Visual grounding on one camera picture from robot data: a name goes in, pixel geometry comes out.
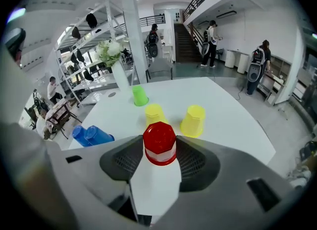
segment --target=blue cup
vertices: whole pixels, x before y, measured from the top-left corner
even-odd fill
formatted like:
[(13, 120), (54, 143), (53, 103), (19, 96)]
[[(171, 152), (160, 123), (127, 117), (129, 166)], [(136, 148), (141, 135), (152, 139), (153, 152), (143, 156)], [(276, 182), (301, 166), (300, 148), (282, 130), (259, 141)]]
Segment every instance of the blue cup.
[(87, 146), (92, 146), (91, 143), (89, 143), (86, 139), (85, 139), (85, 132), (86, 132), (86, 129), (83, 128), (83, 126), (81, 125), (77, 125), (74, 130), (73, 130), (73, 138), (76, 139), (76, 141), (78, 143), (80, 143), (82, 146), (84, 147), (87, 147)]
[(114, 141), (114, 137), (103, 132), (96, 126), (90, 126), (85, 132), (85, 139), (92, 145), (105, 144)]

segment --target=yellow cup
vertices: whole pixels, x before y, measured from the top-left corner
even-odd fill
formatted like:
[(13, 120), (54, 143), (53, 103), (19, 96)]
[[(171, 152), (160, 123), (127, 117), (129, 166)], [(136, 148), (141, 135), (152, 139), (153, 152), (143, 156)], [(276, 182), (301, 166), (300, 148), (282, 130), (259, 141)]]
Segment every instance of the yellow cup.
[(205, 109), (198, 105), (191, 105), (187, 109), (185, 118), (180, 124), (181, 132), (187, 137), (199, 137), (204, 130), (206, 118)]
[(163, 109), (159, 104), (150, 104), (145, 108), (145, 116), (147, 118), (147, 127), (158, 121), (168, 123), (165, 119)]

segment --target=green cup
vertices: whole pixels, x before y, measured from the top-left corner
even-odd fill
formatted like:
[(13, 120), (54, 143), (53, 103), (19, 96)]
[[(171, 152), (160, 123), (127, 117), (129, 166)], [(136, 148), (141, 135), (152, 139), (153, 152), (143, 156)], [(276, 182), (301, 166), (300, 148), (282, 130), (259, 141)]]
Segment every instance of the green cup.
[(149, 102), (149, 98), (145, 94), (144, 89), (140, 85), (136, 85), (132, 87), (132, 92), (134, 96), (134, 105), (136, 106), (144, 106)]

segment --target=floor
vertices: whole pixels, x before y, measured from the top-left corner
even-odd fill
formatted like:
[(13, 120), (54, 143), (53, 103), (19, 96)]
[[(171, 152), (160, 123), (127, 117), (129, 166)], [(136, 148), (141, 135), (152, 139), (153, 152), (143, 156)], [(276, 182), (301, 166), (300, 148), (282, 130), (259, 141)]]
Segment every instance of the floor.
[[(211, 69), (209, 67), (196, 68), (196, 63), (175, 64), (173, 76), (174, 78), (207, 76), (218, 84), (220, 78), (217, 81), (217, 77), (245, 78), (245, 75), (237, 73), (236, 69), (225, 67), (224, 62), (216, 61), (215, 65), (216, 68)], [(245, 89), (239, 93), (241, 88), (237, 86), (222, 87), (235, 99), (239, 100), (239, 103), (260, 123), (276, 150), (276, 154), (268, 166), (279, 175), (286, 177), (299, 162), (299, 149), (313, 138), (300, 116), (293, 108), (287, 108), (283, 105), (269, 107), (264, 103), (263, 96), (259, 92), (255, 92), (250, 97), (245, 94)], [(287, 109), (288, 120), (285, 114), (279, 111), (279, 108), (283, 107)], [(83, 121), (92, 108), (93, 105), (74, 107), (72, 112)], [(78, 121), (71, 118), (64, 126), (65, 134), (69, 139), (63, 137), (61, 132), (53, 139), (62, 150), (68, 149), (72, 140), (71, 132), (74, 126), (78, 124)]]

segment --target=black pants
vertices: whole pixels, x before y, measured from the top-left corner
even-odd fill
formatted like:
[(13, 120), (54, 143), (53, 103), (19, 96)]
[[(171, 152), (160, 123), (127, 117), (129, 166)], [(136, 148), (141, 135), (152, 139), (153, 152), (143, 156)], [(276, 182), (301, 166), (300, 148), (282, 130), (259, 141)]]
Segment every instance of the black pants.
[(60, 93), (55, 93), (53, 98), (50, 98), (50, 101), (55, 105), (57, 103), (57, 99), (62, 99), (63, 96)]
[(203, 59), (203, 62), (202, 62), (203, 65), (207, 64), (208, 58), (210, 56), (210, 64), (209, 64), (209, 66), (210, 67), (213, 66), (214, 58), (216, 57), (216, 48), (217, 48), (217, 45), (214, 45), (211, 42), (209, 42), (209, 50), (204, 56), (204, 59)]
[(260, 75), (259, 75), (259, 78), (258, 78), (255, 82), (250, 82), (250, 81), (248, 81), (247, 93), (248, 93), (249, 95), (252, 95), (252, 94), (254, 93), (254, 91), (255, 91), (256, 88), (258, 87), (258, 84), (259, 84), (259, 82), (260, 82), (262, 76), (263, 76), (263, 73), (262, 73), (262, 71), (261, 71), (261, 73), (260, 73)]

